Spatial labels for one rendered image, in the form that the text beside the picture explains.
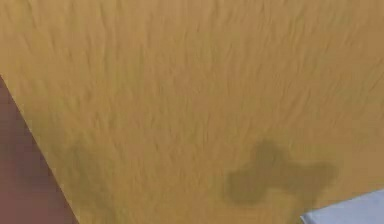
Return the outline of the pale blue grey block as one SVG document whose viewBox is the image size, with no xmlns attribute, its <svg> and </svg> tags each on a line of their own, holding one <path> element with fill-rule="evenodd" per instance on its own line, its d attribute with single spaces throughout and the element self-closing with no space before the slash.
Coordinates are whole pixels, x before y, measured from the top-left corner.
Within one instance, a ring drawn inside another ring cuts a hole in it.
<svg viewBox="0 0 384 224">
<path fill-rule="evenodd" d="M 303 224 L 384 224 L 384 189 L 309 211 L 300 219 Z"/>
</svg>

